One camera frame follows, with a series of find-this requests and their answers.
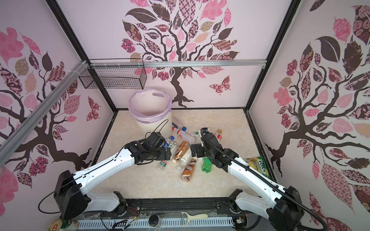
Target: wall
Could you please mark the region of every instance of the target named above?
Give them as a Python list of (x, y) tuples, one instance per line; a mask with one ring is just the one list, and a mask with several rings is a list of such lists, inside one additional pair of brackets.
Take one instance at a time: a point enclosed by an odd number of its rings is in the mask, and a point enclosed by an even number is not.
[[(290, 0), (58, 3), (90, 59), (190, 61), (266, 59)], [(131, 33), (138, 34), (136, 40)], [(147, 68), (146, 72), (145, 87), (164, 90), (173, 98), (174, 108), (241, 107), (260, 66)], [(134, 92), (108, 89), (118, 108), (127, 108)]]
[[(0, 142), (37, 108), (79, 57), (43, 0), (2, 1), (0, 9)], [(39, 201), (60, 173), (86, 168), (112, 112), (99, 90), (77, 80), (0, 170), (0, 223), (46, 230), (59, 214), (42, 214)], [(52, 197), (41, 209), (58, 211)]]
[(279, 183), (330, 230), (369, 229), (369, 18), (368, 1), (303, 1), (251, 108)]

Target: black round cap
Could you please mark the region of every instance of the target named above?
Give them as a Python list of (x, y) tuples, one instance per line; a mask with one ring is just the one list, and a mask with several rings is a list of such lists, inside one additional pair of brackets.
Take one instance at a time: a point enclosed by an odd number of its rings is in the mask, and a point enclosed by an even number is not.
[(157, 215), (151, 215), (149, 218), (149, 225), (156, 226), (158, 225), (159, 217)]

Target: beige table surface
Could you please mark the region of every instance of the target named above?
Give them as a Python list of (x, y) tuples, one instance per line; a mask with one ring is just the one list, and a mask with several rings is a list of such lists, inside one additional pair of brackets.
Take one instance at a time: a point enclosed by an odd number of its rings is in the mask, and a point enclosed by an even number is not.
[[(189, 133), (203, 127), (222, 129), (222, 147), (234, 150), (242, 158), (259, 156), (242, 109), (172, 110), (172, 115), (184, 122)], [(119, 111), (98, 162), (117, 153), (126, 143), (143, 137), (130, 112)], [(203, 172), (202, 163), (196, 164), (190, 182), (180, 179), (181, 172), (175, 169), (174, 163), (169, 162), (165, 170), (159, 172), (156, 169), (159, 161), (154, 161), (125, 168), (101, 182), (93, 191), (119, 191), (125, 198), (228, 197), (239, 188), (257, 196), (240, 179), (214, 165), (210, 173)]]

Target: plastic bottle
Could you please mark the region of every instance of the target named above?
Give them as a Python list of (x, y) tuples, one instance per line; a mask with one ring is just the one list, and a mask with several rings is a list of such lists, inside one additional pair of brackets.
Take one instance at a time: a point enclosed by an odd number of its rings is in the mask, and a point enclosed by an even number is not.
[(177, 161), (176, 169), (178, 171), (181, 171), (182, 168), (184, 168), (191, 159), (191, 150), (188, 149), (188, 151)]
[(219, 144), (221, 144), (221, 140), (222, 140), (222, 130), (221, 129), (217, 129), (217, 132), (215, 133), (215, 137), (217, 138), (217, 141)]
[(184, 124), (175, 117), (172, 117), (172, 126), (174, 126), (177, 129), (186, 131), (186, 127), (184, 127)]
[(190, 163), (185, 167), (184, 171), (181, 174), (181, 179), (185, 182), (189, 182), (191, 179), (191, 176), (194, 173), (195, 164), (198, 161), (197, 157), (193, 157), (190, 161)]
[(167, 161), (162, 160), (162, 161), (158, 164), (157, 169), (158, 169), (159, 171), (163, 171), (163, 170), (164, 170), (164, 168), (166, 167), (166, 165), (167, 165)]
[(202, 171), (209, 173), (212, 170), (212, 163), (211, 161), (206, 157), (202, 164)]
[(189, 142), (191, 145), (195, 142), (195, 138), (189, 135), (188, 133), (184, 132), (183, 130), (172, 128), (172, 131), (176, 132), (180, 138)]
[(169, 147), (174, 139), (175, 138), (173, 136), (170, 136), (169, 138), (166, 139), (166, 143), (162, 143), (162, 146)]
[(187, 141), (183, 141), (179, 148), (176, 151), (174, 158), (172, 159), (173, 163), (177, 163), (177, 161), (189, 150), (190, 144)]

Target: tree mural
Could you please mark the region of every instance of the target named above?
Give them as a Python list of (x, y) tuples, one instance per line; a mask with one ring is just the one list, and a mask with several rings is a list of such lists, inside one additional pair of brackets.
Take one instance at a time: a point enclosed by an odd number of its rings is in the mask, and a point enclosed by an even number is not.
[[(330, 36), (317, 38), (321, 44), (320, 52), (314, 52), (309, 43), (299, 65), (297, 60), (288, 64), (288, 76), (273, 95), (282, 106), (278, 114), (282, 116), (281, 124), (286, 130), (278, 149), (266, 146), (272, 153), (271, 162), (276, 163), (282, 176), (280, 159), (287, 146), (298, 140), (297, 148), (303, 148), (303, 158), (312, 153), (314, 177), (319, 177), (321, 165), (321, 176), (336, 197), (353, 209), (352, 188), (370, 212), (369, 187), (357, 185), (370, 184), (368, 177), (358, 171), (367, 168), (370, 160), (356, 157), (355, 153), (345, 154), (340, 149), (350, 146), (370, 152), (366, 143), (354, 140), (358, 136), (370, 138), (370, 124), (363, 122), (370, 119), (370, 104), (359, 103), (370, 97), (369, 68), (359, 68), (361, 63), (362, 67), (370, 67), (370, 7), (353, 8), (356, 16), (352, 36), (349, 21), (335, 19), (333, 28), (338, 40)], [(345, 44), (344, 51), (340, 43)], [(365, 58), (361, 46), (369, 50)], [(352, 170), (340, 171), (328, 164), (330, 161), (337, 167), (348, 166)], [(356, 184), (348, 183), (345, 177)]]
[[(130, 0), (140, 8), (135, 8), (127, 12), (127, 15), (135, 17), (141, 23), (130, 23), (123, 20), (124, 29), (130, 39), (123, 39), (121, 47), (131, 54), (132, 61), (135, 58), (142, 58), (144, 61), (191, 61), (191, 60), (233, 60), (238, 52), (228, 51), (237, 43), (236, 40), (226, 40), (233, 28), (227, 27), (231, 21), (231, 12), (227, 7), (227, 1), (221, 0), (178, 0), (179, 10), (175, 11), (177, 0)], [(196, 11), (200, 5), (203, 8), (201, 17), (195, 18)], [(150, 7), (154, 13), (144, 7)], [(202, 23), (199, 27), (198, 22), (203, 18), (209, 20)], [(193, 78), (193, 73), (201, 78), (206, 78), (205, 74), (212, 75), (223, 70), (222, 67), (201, 67), (197, 70), (193, 67), (168, 67), (168, 68), (146, 68), (147, 74), (151, 73), (153, 79), (158, 77), (162, 81), (170, 80), (175, 87), (177, 95), (172, 102), (178, 102), (179, 106), (185, 107), (183, 102), (194, 102), (184, 96), (184, 91), (180, 86), (178, 78), (181, 76)], [(230, 88), (230, 84), (212, 84), (210, 87), (217, 93)]]
[[(17, 41), (18, 35), (15, 29), (8, 27), (7, 32), (8, 34), (0, 32), (0, 41), (2, 41), (0, 55), (6, 65), (8, 65), (10, 58), (22, 57), (23, 54), (20, 51), (24, 47), (22, 42)], [(10, 127), (11, 130), (8, 134), (0, 132), (0, 136), (4, 139), (8, 139), (24, 122), (27, 115), (46, 98), (48, 88), (50, 88), (48, 91), (55, 88), (52, 82), (61, 81), (65, 76), (63, 62), (53, 67), (47, 52), (41, 56), (38, 45), (32, 39), (24, 35), (22, 38), (28, 45), (30, 52), (16, 62), (14, 68), (17, 75), (9, 71), (9, 67), (0, 64), (0, 72), (5, 84), (0, 90), (0, 111), (8, 114), (7, 117), (0, 116), (0, 129)], [(37, 88), (37, 78), (40, 78), (42, 87)], [(26, 139), (28, 141), (17, 148), (15, 156), (22, 153), (20, 157), (9, 159), (6, 162), (6, 164), (18, 162), (13, 172), (17, 172), (15, 174), (20, 183), (32, 187), (32, 177), (45, 173), (47, 165), (50, 163), (50, 157), (52, 157), (53, 162), (62, 160), (73, 162), (76, 170), (87, 168), (90, 164), (91, 161), (89, 163), (84, 161), (89, 155), (90, 149), (79, 156), (73, 152), (58, 150), (56, 145), (57, 142), (63, 140), (61, 133), (68, 131), (62, 124), (71, 123), (77, 119), (73, 115), (80, 104), (80, 95), (73, 95), (76, 89), (77, 80), (35, 127), (36, 137), (31, 138), (30, 135)], [(90, 106), (95, 112), (99, 109), (99, 106), (94, 101), (91, 103), (90, 100), (89, 98)]]

